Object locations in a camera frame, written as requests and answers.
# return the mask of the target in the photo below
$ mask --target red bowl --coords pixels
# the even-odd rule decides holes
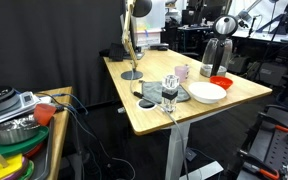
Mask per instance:
[[[221,86],[225,90],[233,84],[232,80],[223,76],[212,76],[210,77],[210,82]]]

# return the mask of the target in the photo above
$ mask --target orange container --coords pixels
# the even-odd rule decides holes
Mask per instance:
[[[223,76],[212,76],[210,77],[210,82],[221,86],[225,90],[233,84],[232,80]]]
[[[56,108],[48,104],[37,104],[34,109],[34,118],[42,126],[47,126]]]

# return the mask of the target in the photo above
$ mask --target kettle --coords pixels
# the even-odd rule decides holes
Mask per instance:
[[[230,15],[217,18],[213,24],[214,37],[207,43],[200,74],[206,77],[225,76],[232,55],[232,40],[228,39],[237,30],[237,20]]]

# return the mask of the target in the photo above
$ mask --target black wall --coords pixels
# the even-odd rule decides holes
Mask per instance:
[[[85,105],[113,100],[98,52],[120,42],[121,0],[0,0],[0,85],[73,86]]]

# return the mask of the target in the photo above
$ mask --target white bowl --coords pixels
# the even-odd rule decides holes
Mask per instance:
[[[205,104],[216,103],[226,96],[221,86],[209,82],[194,82],[188,89],[197,101]]]

